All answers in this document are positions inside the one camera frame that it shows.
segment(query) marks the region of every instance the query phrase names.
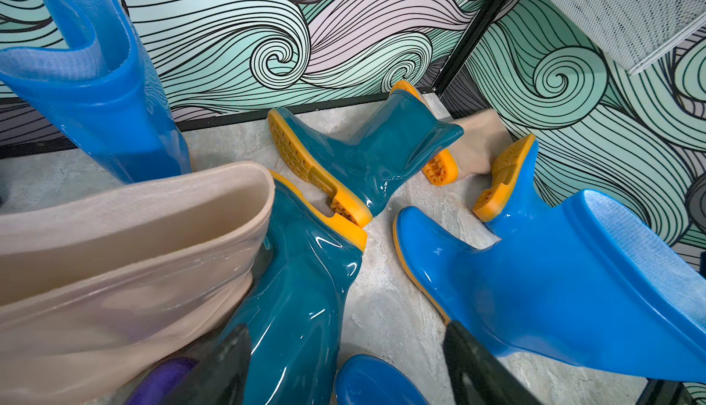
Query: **beige rain boot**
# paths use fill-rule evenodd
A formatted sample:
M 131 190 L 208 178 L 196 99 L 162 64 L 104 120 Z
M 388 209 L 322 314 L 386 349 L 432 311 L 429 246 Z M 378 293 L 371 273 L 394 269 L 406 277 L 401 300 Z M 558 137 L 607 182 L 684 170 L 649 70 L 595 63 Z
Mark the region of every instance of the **beige rain boot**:
M 471 173 L 490 173 L 496 158 L 512 144 L 498 113 L 488 109 L 453 121 L 463 136 L 438 153 L 422 169 L 431 184 L 444 186 Z
M 78 404 L 245 296 L 275 186 L 240 162 L 0 216 L 0 404 Z

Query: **white mesh panel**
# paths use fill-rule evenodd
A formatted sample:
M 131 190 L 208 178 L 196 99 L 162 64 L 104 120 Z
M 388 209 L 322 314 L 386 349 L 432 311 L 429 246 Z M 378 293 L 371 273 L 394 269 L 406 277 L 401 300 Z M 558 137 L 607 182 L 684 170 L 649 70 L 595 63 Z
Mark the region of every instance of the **white mesh panel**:
M 706 23 L 706 0 L 551 0 L 630 74 Z
M 706 331 L 706 279 L 625 206 L 592 190 L 584 196 L 593 215 L 650 284 Z

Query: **boot opening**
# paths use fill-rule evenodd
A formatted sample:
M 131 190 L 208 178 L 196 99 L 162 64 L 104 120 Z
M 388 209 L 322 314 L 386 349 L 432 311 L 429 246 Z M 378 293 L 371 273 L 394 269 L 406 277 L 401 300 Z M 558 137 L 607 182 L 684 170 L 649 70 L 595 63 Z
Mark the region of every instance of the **boot opening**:
M 0 305 L 233 234 L 267 216 L 270 180 L 247 164 L 8 215 L 15 218 L 0 222 Z

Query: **perforated metal sheet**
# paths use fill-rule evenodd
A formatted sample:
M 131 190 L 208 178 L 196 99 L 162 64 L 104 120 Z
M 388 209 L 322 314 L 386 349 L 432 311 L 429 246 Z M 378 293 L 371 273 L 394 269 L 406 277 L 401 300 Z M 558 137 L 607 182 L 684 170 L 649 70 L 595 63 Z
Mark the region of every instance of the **perforated metal sheet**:
M 706 24 L 706 0 L 551 0 L 631 75 Z

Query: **black metal frame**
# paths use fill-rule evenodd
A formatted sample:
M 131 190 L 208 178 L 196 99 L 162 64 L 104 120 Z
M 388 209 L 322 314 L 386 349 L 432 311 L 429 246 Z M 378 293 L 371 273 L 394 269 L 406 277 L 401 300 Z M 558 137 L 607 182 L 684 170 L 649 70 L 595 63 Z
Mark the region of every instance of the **black metal frame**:
M 693 405 L 696 400 L 681 382 L 649 379 L 635 405 Z
M 443 354 L 456 405 L 541 405 L 458 321 L 451 321 Z
M 420 87 L 419 92 L 426 94 L 432 92 L 431 87 Z M 346 99 L 336 99 L 319 101 L 311 104 L 294 105 L 287 107 L 293 114 L 301 114 L 311 111 L 327 110 L 329 108 L 349 107 L 369 103 L 371 101 L 385 100 L 388 93 L 370 94 L 367 96 L 349 97 Z M 223 116 L 198 118 L 196 120 L 181 121 L 176 124 L 181 131 L 191 131 L 195 129 L 213 128 L 215 126 L 233 125 L 234 123 L 250 122 L 254 120 L 262 120 L 267 117 L 270 108 L 264 110 L 255 110 L 240 112 L 235 114 L 225 114 Z M 65 151 L 75 149 L 74 145 L 68 138 L 60 137 L 44 142 L 19 143 L 17 145 L 0 146 L 0 159 L 11 157 L 22 157 L 24 155 L 53 153 L 55 151 Z
M 432 91 L 439 96 L 444 93 L 506 2 L 507 0 L 485 0 L 476 18 L 463 33 L 453 53 L 448 57 L 446 65 L 434 81 Z
M 160 405 L 241 405 L 251 348 L 248 327 L 238 324 Z

